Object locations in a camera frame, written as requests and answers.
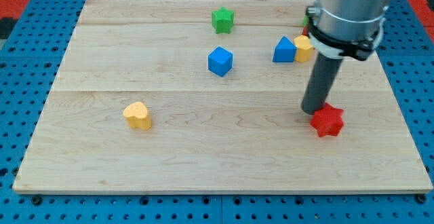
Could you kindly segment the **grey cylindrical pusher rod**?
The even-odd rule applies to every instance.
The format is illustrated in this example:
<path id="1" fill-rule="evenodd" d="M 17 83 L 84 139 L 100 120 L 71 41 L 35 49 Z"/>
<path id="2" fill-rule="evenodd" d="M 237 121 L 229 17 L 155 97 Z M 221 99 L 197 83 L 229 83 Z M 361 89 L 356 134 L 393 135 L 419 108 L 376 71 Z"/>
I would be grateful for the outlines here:
<path id="1" fill-rule="evenodd" d="M 313 115 L 324 107 L 342 62 L 342 58 L 328 58 L 322 53 L 317 55 L 301 102 L 301 109 L 305 113 Z"/>

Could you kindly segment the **red block behind arm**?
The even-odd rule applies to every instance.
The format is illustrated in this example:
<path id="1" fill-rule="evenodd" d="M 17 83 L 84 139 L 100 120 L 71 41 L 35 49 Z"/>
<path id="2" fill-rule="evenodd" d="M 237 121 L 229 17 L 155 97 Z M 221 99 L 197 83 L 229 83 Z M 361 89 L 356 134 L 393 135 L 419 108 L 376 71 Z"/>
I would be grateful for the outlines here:
<path id="1" fill-rule="evenodd" d="M 308 26 L 305 26 L 304 28 L 303 28 L 303 30 L 302 30 L 302 35 L 304 35 L 304 36 L 309 36 L 309 32 L 308 32 Z"/>

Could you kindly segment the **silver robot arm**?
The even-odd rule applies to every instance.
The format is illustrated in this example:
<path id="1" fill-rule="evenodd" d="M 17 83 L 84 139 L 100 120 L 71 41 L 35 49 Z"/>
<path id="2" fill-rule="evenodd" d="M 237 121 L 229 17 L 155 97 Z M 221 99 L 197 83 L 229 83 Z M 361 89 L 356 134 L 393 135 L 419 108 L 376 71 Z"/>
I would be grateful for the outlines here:
<path id="1" fill-rule="evenodd" d="M 346 57 L 365 61 L 379 46 L 391 0 L 314 0 L 306 8 L 307 31 L 318 55 L 301 109 L 312 115 L 325 106 Z"/>

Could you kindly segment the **green block behind arm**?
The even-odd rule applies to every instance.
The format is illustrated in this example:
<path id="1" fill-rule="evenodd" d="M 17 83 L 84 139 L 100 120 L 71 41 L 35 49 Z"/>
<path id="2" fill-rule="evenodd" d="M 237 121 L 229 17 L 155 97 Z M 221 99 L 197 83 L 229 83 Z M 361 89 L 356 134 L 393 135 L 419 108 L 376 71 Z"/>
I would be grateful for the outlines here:
<path id="1" fill-rule="evenodd" d="M 309 23 L 309 18 L 305 16 L 302 21 L 302 26 L 305 27 Z"/>

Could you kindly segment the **black and white clamp ring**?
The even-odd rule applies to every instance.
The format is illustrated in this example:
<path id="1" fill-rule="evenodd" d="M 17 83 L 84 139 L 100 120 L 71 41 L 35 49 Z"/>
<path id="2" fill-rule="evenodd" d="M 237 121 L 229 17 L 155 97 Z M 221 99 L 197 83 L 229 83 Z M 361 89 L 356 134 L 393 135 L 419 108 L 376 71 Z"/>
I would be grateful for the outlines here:
<path id="1" fill-rule="evenodd" d="M 355 21 L 341 18 L 311 5 L 306 8 L 308 36 L 314 48 L 330 59 L 348 56 L 365 61 L 379 46 L 383 35 L 384 14 L 374 19 Z"/>

